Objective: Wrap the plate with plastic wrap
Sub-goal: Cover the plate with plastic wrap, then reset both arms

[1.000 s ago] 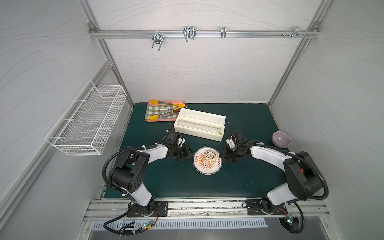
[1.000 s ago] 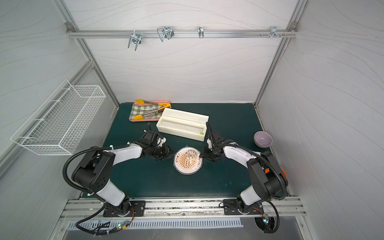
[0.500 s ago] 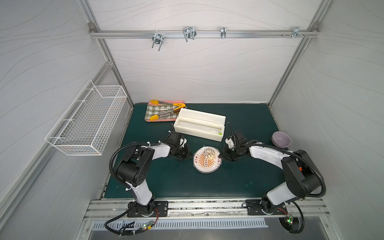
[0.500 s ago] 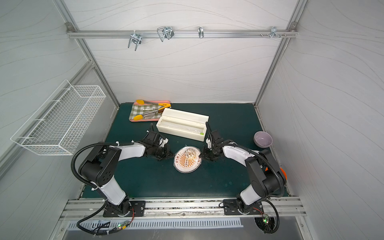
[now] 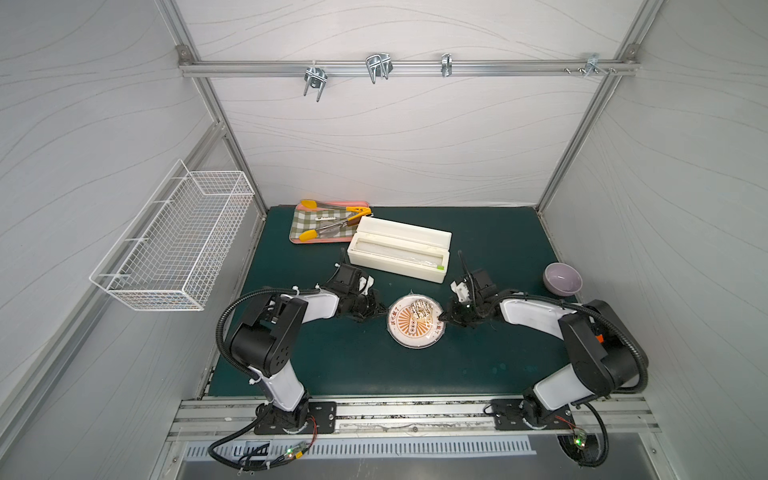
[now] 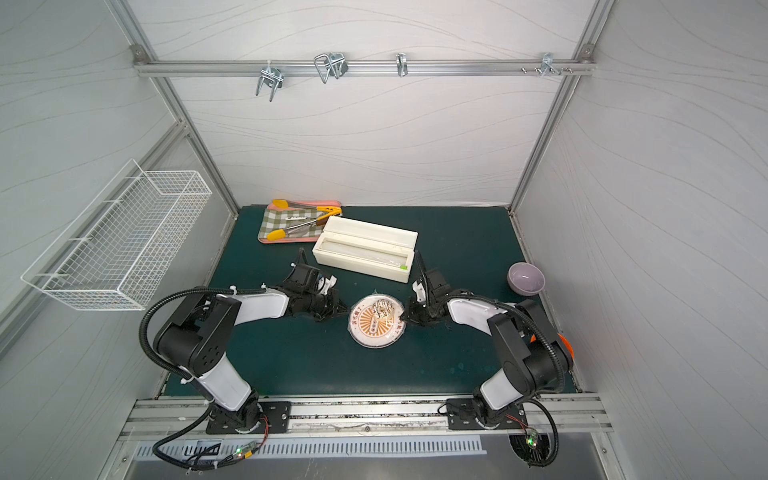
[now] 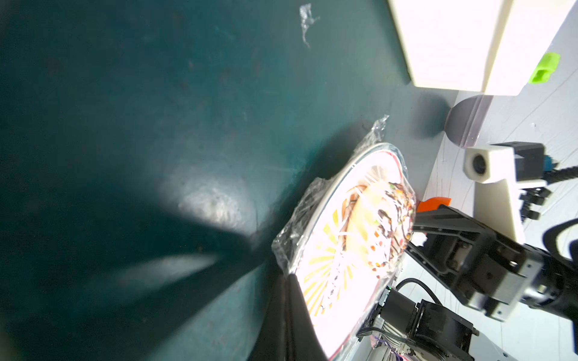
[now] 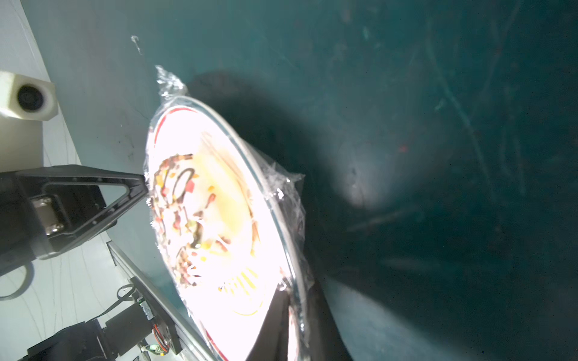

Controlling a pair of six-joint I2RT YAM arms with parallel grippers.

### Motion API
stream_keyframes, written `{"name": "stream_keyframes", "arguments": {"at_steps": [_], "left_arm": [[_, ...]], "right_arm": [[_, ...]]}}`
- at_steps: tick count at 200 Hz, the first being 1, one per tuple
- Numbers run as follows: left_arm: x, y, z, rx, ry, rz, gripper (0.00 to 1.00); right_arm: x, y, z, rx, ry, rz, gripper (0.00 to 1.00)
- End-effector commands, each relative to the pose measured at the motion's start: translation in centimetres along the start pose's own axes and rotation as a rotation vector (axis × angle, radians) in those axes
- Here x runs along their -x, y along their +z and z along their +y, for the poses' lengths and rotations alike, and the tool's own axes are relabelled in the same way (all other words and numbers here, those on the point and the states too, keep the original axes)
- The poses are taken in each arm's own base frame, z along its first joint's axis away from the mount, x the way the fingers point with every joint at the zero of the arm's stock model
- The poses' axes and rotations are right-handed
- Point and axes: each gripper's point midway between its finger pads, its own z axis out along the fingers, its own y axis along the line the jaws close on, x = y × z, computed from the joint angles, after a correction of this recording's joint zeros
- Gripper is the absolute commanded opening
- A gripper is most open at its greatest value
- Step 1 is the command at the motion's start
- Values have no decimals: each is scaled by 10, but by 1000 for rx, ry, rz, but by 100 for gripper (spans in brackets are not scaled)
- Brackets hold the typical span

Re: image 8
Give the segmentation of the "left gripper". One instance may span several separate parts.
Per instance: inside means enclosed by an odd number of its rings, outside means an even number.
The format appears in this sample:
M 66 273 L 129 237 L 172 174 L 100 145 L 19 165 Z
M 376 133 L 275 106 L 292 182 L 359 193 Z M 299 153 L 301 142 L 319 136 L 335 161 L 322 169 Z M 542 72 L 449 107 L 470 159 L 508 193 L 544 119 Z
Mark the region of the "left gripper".
M 82 245 L 146 193 L 141 174 L 82 165 L 1 173 L 1 274 Z

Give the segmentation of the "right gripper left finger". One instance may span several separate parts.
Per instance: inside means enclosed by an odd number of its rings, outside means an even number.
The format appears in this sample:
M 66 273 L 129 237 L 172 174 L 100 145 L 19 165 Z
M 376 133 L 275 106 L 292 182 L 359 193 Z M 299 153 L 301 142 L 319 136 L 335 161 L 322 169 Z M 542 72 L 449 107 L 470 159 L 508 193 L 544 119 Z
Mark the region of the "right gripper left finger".
M 287 361 L 289 301 L 287 291 L 275 292 L 247 361 Z

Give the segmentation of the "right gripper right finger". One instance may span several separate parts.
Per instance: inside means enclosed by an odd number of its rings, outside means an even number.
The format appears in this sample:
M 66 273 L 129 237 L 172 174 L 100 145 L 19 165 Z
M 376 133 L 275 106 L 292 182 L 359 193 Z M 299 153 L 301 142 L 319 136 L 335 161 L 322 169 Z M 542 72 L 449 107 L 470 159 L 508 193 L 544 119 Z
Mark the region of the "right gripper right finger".
M 319 283 L 309 289 L 307 302 L 311 360 L 352 361 Z

